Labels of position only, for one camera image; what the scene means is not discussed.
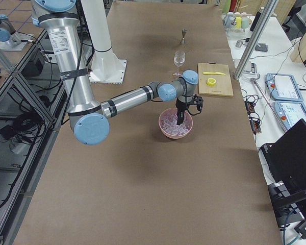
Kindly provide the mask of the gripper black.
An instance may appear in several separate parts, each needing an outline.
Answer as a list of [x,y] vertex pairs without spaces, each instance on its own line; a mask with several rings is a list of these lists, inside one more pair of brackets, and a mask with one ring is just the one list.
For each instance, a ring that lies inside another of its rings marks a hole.
[[185,102],[181,102],[180,100],[176,100],[176,108],[177,108],[177,125],[181,125],[185,119],[185,111],[188,109]]

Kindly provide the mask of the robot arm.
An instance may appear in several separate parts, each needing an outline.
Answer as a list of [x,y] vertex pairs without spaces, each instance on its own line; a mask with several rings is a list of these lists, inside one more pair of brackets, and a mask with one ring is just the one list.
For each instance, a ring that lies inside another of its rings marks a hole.
[[34,25],[45,29],[68,95],[66,113],[76,139],[95,145],[106,139],[108,119],[159,97],[176,102],[177,123],[184,121],[191,105],[202,110],[203,100],[194,92],[198,74],[186,70],[169,83],[151,82],[104,102],[93,94],[92,82],[120,84],[126,60],[114,54],[102,1],[32,1]]
[[7,52],[21,52],[28,39],[18,34],[8,17],[0,14],[0,49]]

